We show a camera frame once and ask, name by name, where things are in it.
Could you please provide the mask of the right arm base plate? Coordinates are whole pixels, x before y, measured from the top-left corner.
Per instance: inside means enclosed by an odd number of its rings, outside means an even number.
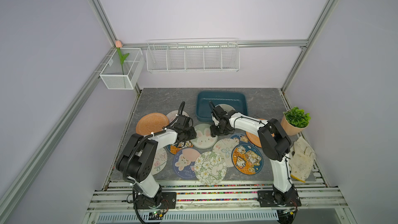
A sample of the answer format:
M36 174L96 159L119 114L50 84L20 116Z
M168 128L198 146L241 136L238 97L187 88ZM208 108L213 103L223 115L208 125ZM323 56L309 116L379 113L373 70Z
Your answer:
M298 193L295 191L280 193L273 190L258 191L257 201L261 207L300 207Z

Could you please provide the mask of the white sheep coaster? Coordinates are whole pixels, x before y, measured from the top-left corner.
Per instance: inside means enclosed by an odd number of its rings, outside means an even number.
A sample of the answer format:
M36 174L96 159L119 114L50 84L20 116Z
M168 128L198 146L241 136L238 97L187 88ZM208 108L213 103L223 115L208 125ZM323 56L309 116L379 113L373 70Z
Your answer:
M218 104L217 106L221 107L226 112L235 111L235 108L228 104Z

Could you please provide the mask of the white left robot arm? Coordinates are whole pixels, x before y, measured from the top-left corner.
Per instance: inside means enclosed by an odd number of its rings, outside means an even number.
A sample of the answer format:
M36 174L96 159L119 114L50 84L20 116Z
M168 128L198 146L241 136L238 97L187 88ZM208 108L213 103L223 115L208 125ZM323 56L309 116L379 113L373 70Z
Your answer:
M187 142L197 137L192 118L178 115L171 125L148 135L133 134L121 152L116 170L122 178L133 185L139 194L156 199L161 186L155 181L151 170L156 152L168 145Z

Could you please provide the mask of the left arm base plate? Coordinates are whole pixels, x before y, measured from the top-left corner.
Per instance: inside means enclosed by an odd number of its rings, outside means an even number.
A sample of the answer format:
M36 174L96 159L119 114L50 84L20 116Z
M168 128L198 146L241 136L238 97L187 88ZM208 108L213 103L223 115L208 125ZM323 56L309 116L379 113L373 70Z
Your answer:
M177 203L176 192L162 192L154 198L138 195L133 200L138 209L174 209Z

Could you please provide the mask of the green bunny coaster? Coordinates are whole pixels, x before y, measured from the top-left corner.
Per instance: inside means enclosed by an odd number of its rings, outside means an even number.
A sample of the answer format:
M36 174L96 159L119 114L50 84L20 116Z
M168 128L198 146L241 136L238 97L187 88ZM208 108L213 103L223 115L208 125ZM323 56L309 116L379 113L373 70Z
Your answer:
M194 147L199 149L211 148L215 145L218 137L212 137L210 124L201 123L194 127L197 137L191 140Z

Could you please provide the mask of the white flowers bunny coaster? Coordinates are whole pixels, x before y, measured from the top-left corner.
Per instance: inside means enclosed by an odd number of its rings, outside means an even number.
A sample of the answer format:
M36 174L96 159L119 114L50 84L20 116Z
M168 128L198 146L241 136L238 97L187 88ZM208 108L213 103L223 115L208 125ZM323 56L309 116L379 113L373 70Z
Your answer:
M194 172L202 184L213 186L224 179L227 173L227 164L220 154L208 151L200 154L197 158Z

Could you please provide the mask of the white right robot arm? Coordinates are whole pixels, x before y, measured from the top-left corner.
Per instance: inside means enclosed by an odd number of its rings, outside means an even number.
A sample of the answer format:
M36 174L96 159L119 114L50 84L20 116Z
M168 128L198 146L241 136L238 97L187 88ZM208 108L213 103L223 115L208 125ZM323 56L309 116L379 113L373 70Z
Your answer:
M289 168L289 152L292 141L276 119L260 120L248 117L236 111L225 111L221 106L209 102L212 136L227 135L236 129L257 136L263 153L270 159L273 170L272 201L278 206L292 203L301 206L298 192L291 180Z

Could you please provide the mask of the teal plastic storage box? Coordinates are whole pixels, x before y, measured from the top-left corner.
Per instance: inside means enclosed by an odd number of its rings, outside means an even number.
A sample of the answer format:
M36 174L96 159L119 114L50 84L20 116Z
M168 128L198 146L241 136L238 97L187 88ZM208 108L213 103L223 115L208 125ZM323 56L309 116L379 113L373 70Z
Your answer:
M209 101L215 106L229 105L237 112L248 115L246 97L239 92L231 91L202 91L198 94L196 117L200 122L212 122Z

